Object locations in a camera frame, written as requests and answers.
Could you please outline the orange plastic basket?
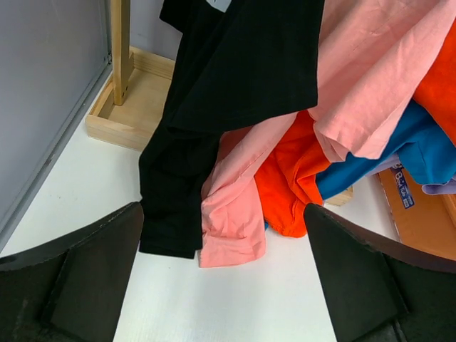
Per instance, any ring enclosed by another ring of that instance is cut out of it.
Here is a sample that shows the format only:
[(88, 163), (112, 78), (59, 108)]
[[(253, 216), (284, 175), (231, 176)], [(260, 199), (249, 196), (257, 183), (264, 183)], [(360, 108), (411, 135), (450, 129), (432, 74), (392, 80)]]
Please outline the orange plastic basket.
[(427, 195), (407, 171), (378, 174), (400, 241), (455, 259), (455, 196)]

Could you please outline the pink t shirt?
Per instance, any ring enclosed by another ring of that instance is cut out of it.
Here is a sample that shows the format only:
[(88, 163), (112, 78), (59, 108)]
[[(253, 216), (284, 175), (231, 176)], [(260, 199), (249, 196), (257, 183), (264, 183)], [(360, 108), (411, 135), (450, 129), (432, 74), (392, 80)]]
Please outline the pink t shirt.
[(261, 258), (265, 228), (306, 233), (316, 175), (380, 157), (455, 20), (453, 1), (327, 1), (315, 108), (225, 133), (202, 190), (202, 268)]

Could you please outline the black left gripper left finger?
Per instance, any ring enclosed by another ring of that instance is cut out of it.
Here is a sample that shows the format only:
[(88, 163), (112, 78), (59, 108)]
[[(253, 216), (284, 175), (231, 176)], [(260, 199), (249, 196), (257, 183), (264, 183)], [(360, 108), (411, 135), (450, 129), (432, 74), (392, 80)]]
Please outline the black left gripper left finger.
[(131, 202), (1, 258), (1, 340), (112, 341), (142, 225), (142, 207)]

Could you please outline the black t shirt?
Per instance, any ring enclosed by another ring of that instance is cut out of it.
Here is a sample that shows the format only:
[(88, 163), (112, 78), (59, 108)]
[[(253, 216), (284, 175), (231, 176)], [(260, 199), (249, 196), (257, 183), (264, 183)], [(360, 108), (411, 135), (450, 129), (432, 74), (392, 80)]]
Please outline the black t shirt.
[(162, 119), (139, 159), (139, 250), (192, 259), (201, 190), (225, 132), (316, 106), (322, 1), (165, 1), (182, 38)]

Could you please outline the lavender t shirt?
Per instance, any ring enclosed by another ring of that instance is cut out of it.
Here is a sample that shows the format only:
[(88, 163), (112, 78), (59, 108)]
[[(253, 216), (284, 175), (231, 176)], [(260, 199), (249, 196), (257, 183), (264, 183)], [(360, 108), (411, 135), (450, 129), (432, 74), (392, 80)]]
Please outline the lavender t shirt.
[[(371, 176), (387, 170), (395, 165), (400, 164), (400, 158), (396, 153), (382, 161), (373, 170), (366, 173), (366, 176)], [(422, 191), (427, 195), (454, 195), (455, 194), (455, 175), (446, 183), (426, 183), (422, 185)]]

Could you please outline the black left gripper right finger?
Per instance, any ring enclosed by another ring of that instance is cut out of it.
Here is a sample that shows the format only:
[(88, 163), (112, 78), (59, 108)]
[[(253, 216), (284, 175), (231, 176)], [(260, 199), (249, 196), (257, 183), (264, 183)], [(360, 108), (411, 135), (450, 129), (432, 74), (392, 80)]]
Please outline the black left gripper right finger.
[(317, 204), (304, 222), (337, 341), (455, 340), (455, 261)]

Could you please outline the wooden clothes rack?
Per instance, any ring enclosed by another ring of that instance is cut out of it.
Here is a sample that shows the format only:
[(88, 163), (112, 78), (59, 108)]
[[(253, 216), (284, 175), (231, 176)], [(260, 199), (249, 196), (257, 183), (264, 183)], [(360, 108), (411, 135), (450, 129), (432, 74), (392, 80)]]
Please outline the wooden clothes rack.
[(86, 120), (88, 134), (143, 151), (162, 119), (175, 61), (127, 47), (125, 1), (114, 5), (114, 73)]

